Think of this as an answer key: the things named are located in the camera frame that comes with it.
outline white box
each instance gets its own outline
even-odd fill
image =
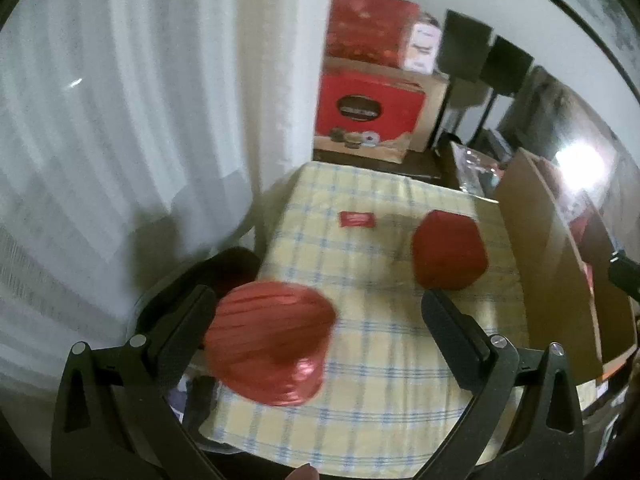
[[[402,68],[431,75],[435,69],[442,31],[438,22],[423,13],[411,28]]]

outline white curtain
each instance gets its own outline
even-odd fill
[[[0,32],[0,407],[48,463],[70,346],[249,229],[312,153],[330,0],[21,0]]]

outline blue plaid pattern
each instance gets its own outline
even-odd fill
[[[200,432],[275,462],[310,462],[325,474],[414,475],[469,400],[420,316],[410,242],[433,209],[474,218],[489,259],[488,271],[452,300],[488,333],[526,345],[522,289],[497,203],[312,162],[302,169],[261,277],[313,286],[334,304],[338,321],[322,388],[293,408],[263,406],[223,388]],[[340,228],[345,210],[373,212],[376,227]]]

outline white wall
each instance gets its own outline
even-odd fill
[[[441,23],[447,8],[481,20],[528,51],[587,101],[640,164],[640,105],[618,71],[588,35],[549,0],[411,0]],[[500,118],[491,115],[489,126]],[[465,140],[480,110],[469,110],[458,135]]]
[[[20,0],[7,19],[0,408],[45,468],[75,342],[121,344],[141,295],[249,227],[264,250],[311,160],[329,4]]]

